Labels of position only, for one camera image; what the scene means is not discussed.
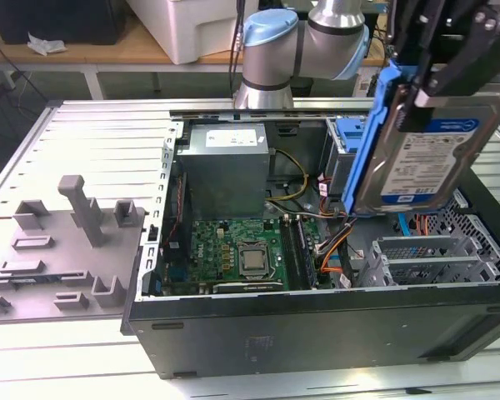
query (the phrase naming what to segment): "screw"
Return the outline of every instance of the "screw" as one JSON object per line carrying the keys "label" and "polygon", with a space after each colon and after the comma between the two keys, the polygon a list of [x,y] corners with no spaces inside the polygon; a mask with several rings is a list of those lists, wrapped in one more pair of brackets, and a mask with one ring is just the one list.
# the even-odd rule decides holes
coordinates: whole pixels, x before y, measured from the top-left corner
{"label": "screw", "polygon": [[485,14],[483,12],[479,12],[478,14],[476,14],[476,17],[474,18],[474,20],[477,23],[482,23],[484,19],[485,19]]}
{"label": "screw", "polygon": [[486,31],[492,31],[494,27],[497,26],[497,22],[494,19],[488,19],[487,22],[485,22],[485,30]]}

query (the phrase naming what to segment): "blue latch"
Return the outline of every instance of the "blue latch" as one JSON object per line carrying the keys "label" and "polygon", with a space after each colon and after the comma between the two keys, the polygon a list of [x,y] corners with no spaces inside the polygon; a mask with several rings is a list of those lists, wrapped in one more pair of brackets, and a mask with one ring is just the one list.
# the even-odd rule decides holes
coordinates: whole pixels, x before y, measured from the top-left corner
{"label": "blue latch", "polygon": [[361,146],[365,123],[358,118],[338,118],[335,124],[345,150],[349,153],[356,153]]}

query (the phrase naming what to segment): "white plastic bin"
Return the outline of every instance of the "white plastic bin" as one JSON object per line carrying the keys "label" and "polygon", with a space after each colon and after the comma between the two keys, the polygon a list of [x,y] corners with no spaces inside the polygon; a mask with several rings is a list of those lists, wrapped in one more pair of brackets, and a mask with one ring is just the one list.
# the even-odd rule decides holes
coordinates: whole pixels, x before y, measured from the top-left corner
{"label": "white plastic bin", "polygon": [[[237,17],[235,0],[127,0],[175,64],[229,50]],[[245,19],[258,10],[247,0]]]}

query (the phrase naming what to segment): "floor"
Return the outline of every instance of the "floor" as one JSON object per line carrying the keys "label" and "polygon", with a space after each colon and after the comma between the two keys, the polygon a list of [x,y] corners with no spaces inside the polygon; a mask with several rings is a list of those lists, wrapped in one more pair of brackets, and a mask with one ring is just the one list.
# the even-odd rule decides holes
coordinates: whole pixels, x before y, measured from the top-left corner
{"label": "floor", "polygon": [[[162,91],[154,92],[149,73],[100,74],[102,86],[109,99],[124,98],[227,98],[228,75],[224,73],[171,73],[160,76]],[[31,81],[44,95],[53,100],[89,99],[87,84],[83,75],[75,72],[35,72]],[[15,152],[17,145],[28,133],[37,115],[44,109],[45,102],[20,77],[17,87],[7,97],[0,99],[0,171]],[[313,97],[345,97],[353,90],[354,81],[331,82],[316,80]],[[22,94],[22,106],[33,110],[19,112],[12,106],[18,105]]]}

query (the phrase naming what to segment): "motherboard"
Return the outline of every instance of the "motherboard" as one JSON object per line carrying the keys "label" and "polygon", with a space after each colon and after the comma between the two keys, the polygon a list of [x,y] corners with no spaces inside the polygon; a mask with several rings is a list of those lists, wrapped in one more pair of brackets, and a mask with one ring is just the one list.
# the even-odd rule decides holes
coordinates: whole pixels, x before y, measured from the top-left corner
{"label": "motherboard", "polygon": [[[238,286],[243,292],[249,283],[269,283],[276,290],[289,290],[286,259],[291,254],[286,254],[290,249],[285,248],[282,223],[278,218],[195,221],[187,281],[216,283],[212,290],[217,293],[237,292]],[[303,242],[312,251],[321,238],[318,223],[312,218],[300,223]]]}

